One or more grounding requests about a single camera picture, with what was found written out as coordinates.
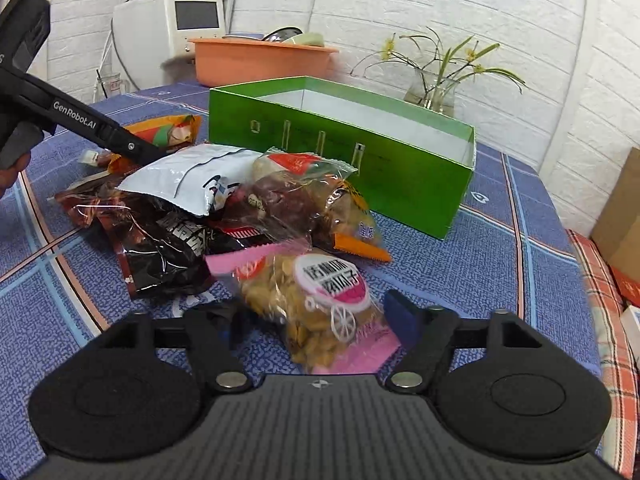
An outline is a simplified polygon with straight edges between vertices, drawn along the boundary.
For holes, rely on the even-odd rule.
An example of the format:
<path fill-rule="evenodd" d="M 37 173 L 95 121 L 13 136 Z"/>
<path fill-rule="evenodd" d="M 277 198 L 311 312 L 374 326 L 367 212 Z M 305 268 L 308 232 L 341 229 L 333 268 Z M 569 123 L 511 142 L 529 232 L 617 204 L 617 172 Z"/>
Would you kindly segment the person's left hand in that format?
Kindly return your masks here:
<path fill-rule="evenodd" d="M 28 166 L 32 154 L 29 152 L 22 155 L 9 169 L 0 170 L 0 197 L 6 194 L 9 188 L 12 188 L 18 175 Z"/>

